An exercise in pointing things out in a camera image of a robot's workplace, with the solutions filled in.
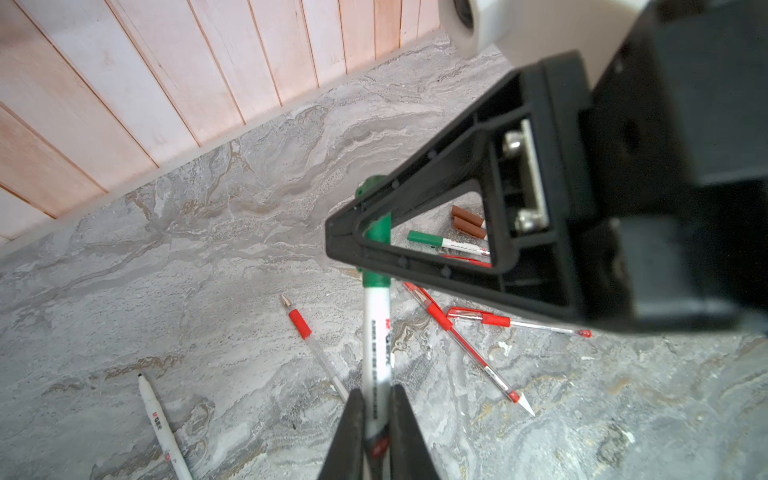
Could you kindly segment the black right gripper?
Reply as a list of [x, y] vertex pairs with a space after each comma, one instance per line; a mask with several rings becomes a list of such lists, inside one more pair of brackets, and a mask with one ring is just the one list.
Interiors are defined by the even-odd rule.
[[546, 318], [615, 332], [767, 328], [767, 5], [574, 2], [542, 57], [578, 129], [557, 166], [575, 275]]

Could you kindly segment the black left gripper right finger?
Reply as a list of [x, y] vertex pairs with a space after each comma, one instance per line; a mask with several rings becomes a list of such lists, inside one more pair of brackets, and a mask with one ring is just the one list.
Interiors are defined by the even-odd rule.
[[402, 385], [390, 390], [389, 417], [391, 478], [439, 479]]

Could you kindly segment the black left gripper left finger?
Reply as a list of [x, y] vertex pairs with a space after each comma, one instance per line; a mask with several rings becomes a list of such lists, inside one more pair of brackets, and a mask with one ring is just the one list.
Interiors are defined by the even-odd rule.
[[361, 480], [364, 473], [365, 400], [360, 389], [351, 390], [319, 480]]

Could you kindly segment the green capped white marker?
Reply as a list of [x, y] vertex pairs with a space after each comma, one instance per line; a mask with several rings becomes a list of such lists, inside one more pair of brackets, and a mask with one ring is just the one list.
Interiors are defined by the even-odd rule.
[[161, 447], [163, 457], [171, 465], [178, 479], [192, 480], [193, 476], [179, 449], [161, 404], [150, 382], [142, 373], [138, 374], [138, 385], [147, 416]]

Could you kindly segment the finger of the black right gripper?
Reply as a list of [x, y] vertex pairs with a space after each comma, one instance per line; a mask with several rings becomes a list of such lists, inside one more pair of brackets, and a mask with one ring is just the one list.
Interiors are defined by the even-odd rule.
[[[585, 67], [575, 51], [508, 73], [370, 192], [328, 218], [327, 255], [528, 317], [583, 320], [572, 228], [585, 215], [584, 107]], [[483, 202], [488, 267], [365, 236], [383, 216], [400, 225], [469, 192]]]

